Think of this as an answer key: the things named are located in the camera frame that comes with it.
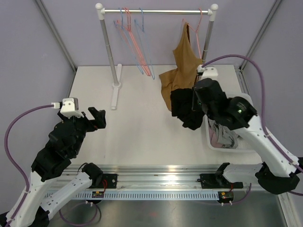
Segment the pink tank top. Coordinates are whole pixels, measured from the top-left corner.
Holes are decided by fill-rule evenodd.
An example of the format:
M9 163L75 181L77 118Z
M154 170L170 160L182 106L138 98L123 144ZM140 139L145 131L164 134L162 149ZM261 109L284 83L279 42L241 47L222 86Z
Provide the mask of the pink tank top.
M218 142L218 138L215 132L209 129L209 136L210 136L210 144L214 148L223 148L223 144Z

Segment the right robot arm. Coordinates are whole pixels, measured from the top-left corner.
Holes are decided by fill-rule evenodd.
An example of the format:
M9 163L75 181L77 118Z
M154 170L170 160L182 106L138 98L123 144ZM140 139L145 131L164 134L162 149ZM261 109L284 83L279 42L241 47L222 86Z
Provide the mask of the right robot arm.
M215 175L219 187L237 182L257 183L275 195L296 189L300 181L298 174L303 170L302 158L293 155L268 133L247 99L228 98L218 81L210 78L198 81L193 92L194 109L200 108L210 120L234 131L261 157L262 162L255 165L223 163Z

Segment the black tank top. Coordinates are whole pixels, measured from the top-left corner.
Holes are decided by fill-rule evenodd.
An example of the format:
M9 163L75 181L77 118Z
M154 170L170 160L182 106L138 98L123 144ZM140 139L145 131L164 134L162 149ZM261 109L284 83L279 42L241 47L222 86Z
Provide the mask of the black tank top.
M193 90L191 88L175 89L170 93L171 115L183 122L184 128L196 130L201 127L204 113L192 110Z

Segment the brown tank top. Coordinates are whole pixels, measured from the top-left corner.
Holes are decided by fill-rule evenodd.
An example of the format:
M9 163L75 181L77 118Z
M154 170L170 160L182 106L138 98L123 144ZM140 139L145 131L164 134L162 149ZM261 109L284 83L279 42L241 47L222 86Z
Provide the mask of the brown tank top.
M196 69L202 64L202 59L196 57L191 47L187 22L183 26L180 41L173 54L177 68L159 75L161 95L169 111L171 111L171 92L176 89L191 88L196 80Z

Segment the blue hanger with black top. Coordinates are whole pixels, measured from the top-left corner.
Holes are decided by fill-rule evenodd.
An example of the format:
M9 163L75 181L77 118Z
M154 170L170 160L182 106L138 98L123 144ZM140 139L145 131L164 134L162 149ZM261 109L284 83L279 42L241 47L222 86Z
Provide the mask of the blue hanger with black top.
M134 20L135 29L139 38L139 42L141 45L141 50L143 54L143 66L146 69L146 75L151 77L153 80L155 80L155 73L154 68L152 64L151 54L150 54L150 47L149 47L149 39L147 37L147 34L145 32L144 27L144 12L141 8L139 8L139 11L141 13L141 23L137 19Z

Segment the grey tank top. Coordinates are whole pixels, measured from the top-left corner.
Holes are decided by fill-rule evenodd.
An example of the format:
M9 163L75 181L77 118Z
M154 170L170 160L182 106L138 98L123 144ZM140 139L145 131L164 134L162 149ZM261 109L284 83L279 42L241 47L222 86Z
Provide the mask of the grey tank top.
M218 142L223 144L223 148L237 148L238 146L238 134L231 131L228 127L223 126L215 122L214 120L208 120L209 128L213 130L218 138Z

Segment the pink hanger with brown top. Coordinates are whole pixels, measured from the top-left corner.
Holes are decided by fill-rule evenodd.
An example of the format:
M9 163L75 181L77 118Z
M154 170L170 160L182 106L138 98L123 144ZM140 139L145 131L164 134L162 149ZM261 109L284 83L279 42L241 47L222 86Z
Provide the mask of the pink hanger with brown top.
M178 67L186 73L189 73L190 71L195 72L198 65L202 64L202 51L199 41L199 28L203 18L201 9L199 9L199 15L200 18L196 27L192 27L185 19L182 20L182 34L178 47L175 49L179 54L179 60L177 62ZM195 33L198 56L196 56L196 52L191 45L190 31Z

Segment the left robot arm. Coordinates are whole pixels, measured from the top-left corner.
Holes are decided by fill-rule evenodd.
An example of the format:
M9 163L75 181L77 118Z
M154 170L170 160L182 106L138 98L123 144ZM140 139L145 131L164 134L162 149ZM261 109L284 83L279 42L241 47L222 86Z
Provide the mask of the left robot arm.
M106 127L106 112L94 107L88 108L94 117L89 120L85 113L66 117L58 112L61 122L49 133L49 141L38 152L31 165L31 173L25 178L26 186L15 206L7 213L1 214L2 227L45 227L54 215L77 193L102 184L102 170L95 164L86 164L82 172L67 185L45 199L46 192L55 183L63 171L76 158L86 133Z

